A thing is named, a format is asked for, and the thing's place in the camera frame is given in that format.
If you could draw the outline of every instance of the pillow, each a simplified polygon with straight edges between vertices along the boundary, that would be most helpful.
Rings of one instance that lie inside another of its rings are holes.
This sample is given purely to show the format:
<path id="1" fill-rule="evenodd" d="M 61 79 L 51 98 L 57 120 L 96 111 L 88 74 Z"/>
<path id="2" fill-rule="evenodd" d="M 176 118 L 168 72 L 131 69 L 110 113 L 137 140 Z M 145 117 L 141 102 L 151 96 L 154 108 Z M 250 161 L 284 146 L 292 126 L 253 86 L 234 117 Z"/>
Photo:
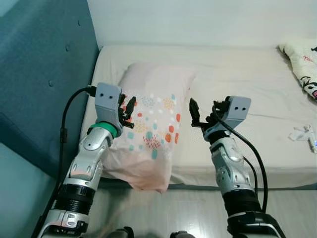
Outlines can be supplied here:
<path id="1" fill-rule="evenodd" d="M 195 76 L 193 69 L 177 66 L 140 62 L 128 67 L 119 86 L 127 95 L 123 107 L 136 96 L 130 119 L 135 125 L 113 141 L 104 173 L 138 190 L 167 190 L 181 112 Z"/>

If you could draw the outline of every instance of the padded wall panel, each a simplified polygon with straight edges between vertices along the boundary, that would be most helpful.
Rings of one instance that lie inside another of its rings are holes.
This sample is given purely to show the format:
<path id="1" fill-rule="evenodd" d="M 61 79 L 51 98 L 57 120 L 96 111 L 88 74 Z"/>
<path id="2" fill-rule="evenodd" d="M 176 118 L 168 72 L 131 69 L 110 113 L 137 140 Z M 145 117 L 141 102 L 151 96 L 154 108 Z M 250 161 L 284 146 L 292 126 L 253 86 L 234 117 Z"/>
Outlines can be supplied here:
<path id="1" fill-rule="evenodd" d="M 0 141 L 51 176 L 68 98 L 98 55 L 86 0 L 20 0 L 0 18 Z M 71 105 L 65 159 L 76 155 L 87 95 Z"/>

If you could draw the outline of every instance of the white wall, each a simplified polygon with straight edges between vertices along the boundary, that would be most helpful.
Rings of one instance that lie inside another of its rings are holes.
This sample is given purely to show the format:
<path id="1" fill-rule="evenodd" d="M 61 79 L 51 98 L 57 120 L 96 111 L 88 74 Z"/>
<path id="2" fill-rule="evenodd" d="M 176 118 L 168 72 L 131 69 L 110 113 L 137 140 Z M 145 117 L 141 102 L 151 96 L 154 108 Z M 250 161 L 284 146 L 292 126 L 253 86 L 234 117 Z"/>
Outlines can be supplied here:
<path id="1" fill-rule="evenodd" d="M 316 37 L 316 0 L 88 0 L 109 44 L 276 46 Z"/>
<path id="2" fill-rule="evenodd" d="M 0 181 L 0 237 L 30 237 L 54 179 L 0 143 Z"/>

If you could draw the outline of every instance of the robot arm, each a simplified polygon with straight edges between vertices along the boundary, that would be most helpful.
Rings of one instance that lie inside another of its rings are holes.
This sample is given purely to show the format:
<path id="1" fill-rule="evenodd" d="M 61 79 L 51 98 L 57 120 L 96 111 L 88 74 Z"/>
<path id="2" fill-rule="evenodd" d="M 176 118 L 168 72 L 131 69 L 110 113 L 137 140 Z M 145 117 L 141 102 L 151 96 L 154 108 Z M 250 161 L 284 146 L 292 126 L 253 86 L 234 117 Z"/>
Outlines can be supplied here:
<path id="1" fill-rule="evenodd" d="M 107 155 L 113 139 L 122 134 L 123 126 L 134 126 L 127 120 L 131 117 L 136 98 L 129 101 L 126 111 L 120 108 L 124 99 L 119 87 L 98 84 L 96 124 L 80 141 L 79 152 L 69 167 L 38 238 L 51 238 L 56 234 L 59 238 L 62 235 L 78 237 L 87 231 L 89 211 L 103 170 L 101 157 Z"/>
<path id="2" fill-rule="evenodd" d="M 246 118 L 250 104 L 249 98 L 227 97 L 223 102 L 214 102 L 218 116 L 211 113 L 207 122 L 200 122 L 198 104 L 191 99 L 192 126 L 200 127 L 204 139 L 211 144 L 216 182 L 228 214 L 228 231 L 239 238 L 285 238 L 277 221 L 261 209 L 244 167 L 244 157 L 235 140 L 230 138 L 230 131 L 218 120 L 221 118 L 234 128 Z"/>

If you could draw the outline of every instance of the green ring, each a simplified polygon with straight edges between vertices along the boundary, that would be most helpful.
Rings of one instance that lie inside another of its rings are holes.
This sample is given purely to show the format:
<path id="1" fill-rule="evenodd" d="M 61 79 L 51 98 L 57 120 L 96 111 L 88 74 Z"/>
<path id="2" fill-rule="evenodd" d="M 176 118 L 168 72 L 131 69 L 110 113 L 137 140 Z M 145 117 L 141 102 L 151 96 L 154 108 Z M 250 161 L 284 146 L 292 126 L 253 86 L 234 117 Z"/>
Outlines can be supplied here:
<path id="1" fill-rule="evenodd" d="M 115 128 L 113 125 L 111 125 L 111 124 L 109 124 L 109 123 L 107 123 L 107 122 L 96 123 L 96 124 L 92 125 L 90 128 L 94 128 L 94 127 L 101 127 L 101 128 L 106 129 L 107 131 L 109 131 L 109 132 L 112 134 L 112 136 L 113 136 L 114 138 L 115 138 L 115 137 L 117 136 L 117 134 L 118 134 L 116 128 Z"/>

